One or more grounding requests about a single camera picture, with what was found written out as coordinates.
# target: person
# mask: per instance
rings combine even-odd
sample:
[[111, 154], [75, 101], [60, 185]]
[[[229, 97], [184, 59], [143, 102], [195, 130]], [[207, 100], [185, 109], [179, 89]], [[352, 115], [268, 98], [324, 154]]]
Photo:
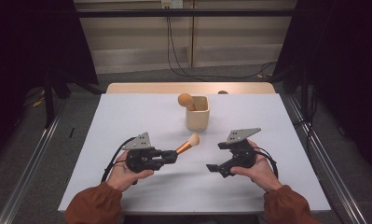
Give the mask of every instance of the person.
[[[249, 140], [249, 143], [257, 147], [255, 142]], [[118, 223], [122, 193], [134, 181], [154, 174], [152, 170], [138, 174], [132, 172], [124, 162], [126, 158], [127, 151], [116, 159], [119, 163], [113, 167], [107, 181], [97, 187], [84, 189], [73, 198], [64, 214], [66, 223]], [[255, 165], [251, 168], [232, 167], [230, 172], [249, 177], [266, 192], [264, 212], [268, 223], [320, 223], [311, 216], [307, 200], [279, 181], [264, 156], [257, 155]]]

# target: beige cup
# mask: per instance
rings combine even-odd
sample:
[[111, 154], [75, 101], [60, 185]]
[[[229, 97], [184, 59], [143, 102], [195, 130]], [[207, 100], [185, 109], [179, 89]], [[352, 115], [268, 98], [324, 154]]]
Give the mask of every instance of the beige cup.
[[195, 111], [186, 109], [186, 126], [190, 130], [204, 130], [208, 127], [210, 107], [206, 96], [192, 97]]

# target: brush bristles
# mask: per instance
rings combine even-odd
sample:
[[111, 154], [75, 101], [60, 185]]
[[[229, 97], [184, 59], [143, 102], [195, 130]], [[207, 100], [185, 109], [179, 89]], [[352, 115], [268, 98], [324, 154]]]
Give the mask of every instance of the brush bristles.
[[189, 139], [188, 139], [188, 143], [194, 147], [194, 146], [197, 146], [199, 143], [200, 143], [200, 136], [197, 134], [197, 133], [193, 133]]

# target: brown sleeve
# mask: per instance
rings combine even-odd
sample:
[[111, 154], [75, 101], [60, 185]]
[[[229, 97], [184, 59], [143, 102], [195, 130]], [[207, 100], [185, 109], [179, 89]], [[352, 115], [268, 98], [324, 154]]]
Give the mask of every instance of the brown sleeve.
[[67, 207], [66, 223], [118, 223], [122, 193], [105, 182], [79, 192]]
[[271, 224], [320, 223], [310, 215], [307, 200], [287, 185], [264, 195], [264, 210]]

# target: white table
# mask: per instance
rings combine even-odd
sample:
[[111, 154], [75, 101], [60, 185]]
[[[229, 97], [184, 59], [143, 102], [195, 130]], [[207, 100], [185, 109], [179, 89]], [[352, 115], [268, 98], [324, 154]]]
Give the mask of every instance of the white table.
[[[220, 150], [217, 144], [225, 141], [232, 129], [256, 127], [262, 131], [250, 139], [278, 162], [281, 182], [302, 194], [312, 211], [330, 210], [278, 94], [188, 93], [206, 95], [210, 101], [209, 126], [199, 133], [200, 145], [181, 154], [177, 163], [164, 165], [124, 192], [121, 200], [124, 215], [263, 211], [264, 191], [247, 177], [223, 178], [206, 168], [208, 163], [221, 164], [230, 159], [232, 154]], [[66, 209], [76, 193], [100, 183], [103, 169], [130, 137], [149, 132], [152, 146], [162, 150], [173, 150], [183, 144], [192, 132], [186, 128], [186, 112], [177, 104], [177, 96], [177, 93], [103, 95], [59, 211]]]

